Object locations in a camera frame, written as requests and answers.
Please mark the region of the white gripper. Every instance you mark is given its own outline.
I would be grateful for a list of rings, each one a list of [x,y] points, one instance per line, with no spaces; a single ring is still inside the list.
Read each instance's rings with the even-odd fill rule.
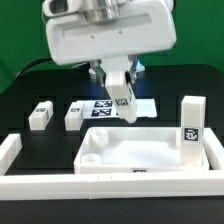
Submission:
[[[102,87],[113,70],[134,83],[138,55],[174,46],[173,8],[174,0],[82,0],[76,13],[45,15],[51,57],[59,65],[89,62]]]

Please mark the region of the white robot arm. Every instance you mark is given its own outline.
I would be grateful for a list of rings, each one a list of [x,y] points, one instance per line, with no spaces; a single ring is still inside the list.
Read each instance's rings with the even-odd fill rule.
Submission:
[[[137,56],[177,40],[174,0],[45,0],[50,55],[59,65],[88,62],[101,83],[110,72],[134,74]]]

